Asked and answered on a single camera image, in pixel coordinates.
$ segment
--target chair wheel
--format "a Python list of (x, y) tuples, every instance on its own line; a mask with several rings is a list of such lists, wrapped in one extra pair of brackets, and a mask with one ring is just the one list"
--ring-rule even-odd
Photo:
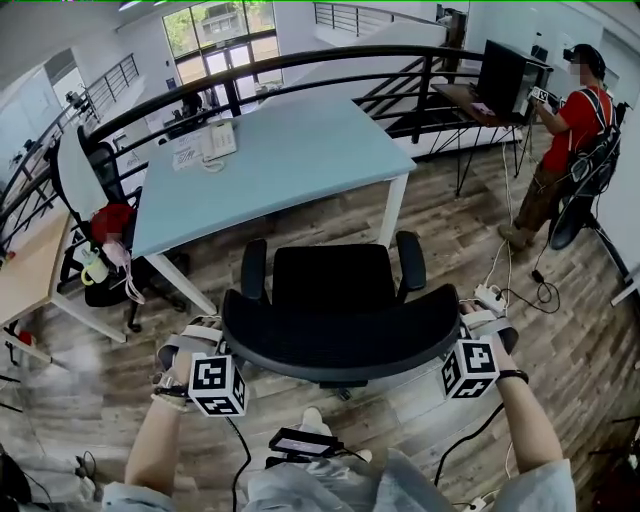
[(187, 305), (181, 300), (173, 301), (172, 305), (173, 305), (173, 309), (176, 310), (178, 313), (184, 313), (187, 310)]
[(336, 396), (343, 402), (346, 402), (347, 400), (351, 400), (351, 392), (348, 389), (338, 388), (338, 389), (335, 389), (334, 392)]

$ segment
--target desk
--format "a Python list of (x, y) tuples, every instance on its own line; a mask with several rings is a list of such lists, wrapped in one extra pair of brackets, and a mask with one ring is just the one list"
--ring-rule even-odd
[[(479, 112), (478, 110), (476, 110), (475, 108), (473, 108), (471, 106), (472, 103), (482, 102), (482, 100), (475, 95), (471, 87), (467, 84), (433, 84), (432, 87), (436, 92), (440, 93), (442, 96), (447, 98), (455, 106), (463, 110), (464, 113), (467, 114), (469, 117), (471, 117), (476, 123), (478, 123), (478, 125), (481, 128), (482, 127), (495, 128), (493, 132), (493, 136), (491, 137), (491, 142), (489, 142), (489, 145), (493, 143), (493, 139), (495, 138), (500, 128), (511, 128), (511, 135), (513, 137), (513, 157), (516, 163), (516, 178), (517, 178), (518, 174), (520, 173), (520, 166), (522, 165), (522, 158), (524, 158), (524, 152), (522, 153), (522, 158), (520, 158), (520, 164), (518, 164), (515, 130), (517, 127), (521, 125), (518, 123), (515, 123), (514, 121), (500, 119), (497, 116), (485, 115)], [(456, 184), (457, 196), (460, 195), (460, 191), (462, 190), (462, 185), (464, 184), (464, 180), (467, 177), (467, 172), (469, 171), (469, 166), (471, 165), (471, 160), (473, 159), (473, 154), (478, 145), (478, 138), (480, 137), (480, 129), (478, 129), (478, 134), (476, 135), (476, 141), (471, 147), (469, 160), (467, 161), (467, 166), (464, 170), (464, 173), (462, 174), (462, 178), (460, 177), (460, 135), (461, 133), (460, 133), (460, 130), (458, 129), (457, 137), (451, 137), (447, 142), (445, 142), (445, 144), (443, 144), (443, 146), (438, 148), (438, 150), (436, 151), (437, 153), (438, 151), (443, 149), (443, 147), (449, 145), (451, 142), (453, 142), (457, 138), (458, 140), (458, 176), (457, 176), (457, 184)]]
[[(34, 223), (12, 245), (16, 256), (0, 269), (0, 326), (7, 326), (52, 302), (92, 329), (124, 343), (126, 336), (123, 333), (109, 327), (56, 291), (70, 217), (64, 205), (60, 204)], [(28, 354), (51, 362), (51, 356), (25, 345), (6, 330), (0, 330), (0, 336), (3, 341)]]
[(133, 256), (144, 256), (208, 314), (215, 306), (162, 255), (230, 226), (393, 180), (378, 242), (391, 243), (408, 173), (416, 165), (350, 100), (293, 102), (233, 119), (238, 151), (225, 168), (174, 171), (176, 142), (155, 149), (140, 198)]

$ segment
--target wooden desk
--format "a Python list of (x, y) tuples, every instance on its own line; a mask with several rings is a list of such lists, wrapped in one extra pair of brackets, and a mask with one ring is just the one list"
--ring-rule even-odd
[(496, 116), (487, 116), (471, 106), (472, 103), (482, 103), (467, 84), (433, 84), (433, 90), (442, 94), (456, 107), (460, 107), (464, 112), (472, 117), (481, 126), (489, 128), (506, 128), (518, 123), (500, 119)]
[[(520, 158), (520, 163), (518, 164), (518, 153), (516, 151), (516, 127), (521, 126), (521, 124), (514, 121), (506, 120), (506, 119), (500, 119), (497, 116), (487, 116), (479, 112), (475, 108), (473, 108), (471, 105), (473, 103), (479, 103), (481, 102), (481, 100), (475, 95), (475, 93), (473, 92), (473, 90), (468, 84), (433, 84), (432, 87), (436, 92), (440, 93), (442, 96), (447, 98), (456, 107), (462, 109), (465, 112), (465, 114), (467, 114), (476, 123), (478, 123), (478, 125), (480, 125), (480, 127), (478, 128), (478, 134), (476, 135), (476, 141), (471, 148), (471, 152), (469, 153), (469, 160), (467, 161), (467, 166), (462, 175), (460, 173), (460, 143), (459, 143), (461, 134), (460, 134), (460, 130), (458, 130), (458, 135), (457, 135), (458, 175), (457, 175), (457, 182), (456, 182), (456, 196), (460, 195), (460, 191), (462, 190), (462, 185), (464, 185), (464, 180), (467, 177), (467, 172), (469, 172), (469, 166), (471, 165), (473, 154), (476, 150), (476, 146), (478, 145), (478, 138), (480, 137), (480, 129), (482, 127), (495, 128), (493, 132), (493, 136), (491, 137), (491, 142), (489, 142), (489, 145), (493, 143), (493, 139), (495, 138), (500, 128), (511, 130), (511, 136), (513, 138), (513, 158), (516, 165), (515, 177), (517, 178), (518, 174), (520, 174), (520, 166), (522, 165), (522, 159), (524, 158), (524, 151), (523, 151), (522, 157)], [(527, 133), (527, 140), (529, 138), (530, 133), (531, 133), (531, 130), (529, 130), (529, 132)]]
[[(69, 233), (70, 214), (62, 205), (56, 206), (32, 225), (32, 228), (12, 244), (16, 256), (0, 269), (0, 326), (52, 302), (105, 336), (124, 343), (126, 336), (95, 318), (85, 308), (71, 302), (56, 291), (60, 263)], [(25, 345), (0, 330), (2, 339), (17, 348), (51, 362), (51, 357)]]

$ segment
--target telephone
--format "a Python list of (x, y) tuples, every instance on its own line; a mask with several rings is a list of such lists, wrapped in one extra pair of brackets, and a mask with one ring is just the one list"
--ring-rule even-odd
[(237, 151), (236, 138), (231, 121), (223, 121), (205, 128), (200, 138), (202, 149), (202, 165), (211, 172), (219, 172), (224, 162), (217, 160), (221, 156)]

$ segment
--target paper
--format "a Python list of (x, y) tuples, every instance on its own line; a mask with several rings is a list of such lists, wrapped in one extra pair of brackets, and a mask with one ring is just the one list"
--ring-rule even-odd
[(181, 171), (202, 162), (201, 131), (189, 133), (173, 141), (173, 170)]

